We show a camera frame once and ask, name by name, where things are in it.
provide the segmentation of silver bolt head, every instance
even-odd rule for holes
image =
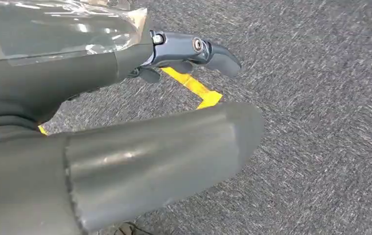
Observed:
[[[194,38],[193,39],[193,49],[198,53],[202,52],[203,42],[202,42],[201,39],[199,39],[199,38]]]
[[[154,35],[154,36],[152,37],[152,39],[153,39],[153,43],[154,43],[154,44],[162,44],[163,41],[164,41],[163,36],[160,35],[160,34],[156,34],[156,35]]]

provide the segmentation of yellow floor marking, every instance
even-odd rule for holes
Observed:
[[[202,83],[194,79],[189,74],[178,73],[172,68],[163,68],[162,70],[169,76],[173,77],[176,81],[187,87],[190,91],[202,98],[203,101],[197,107],[197,109],[214,106],[222,98],[222,94],[216,91],[210,91]]]
[[[42,126],[39,126],[39,131],[41,131],[42,134],[47,135],[46,130]]]

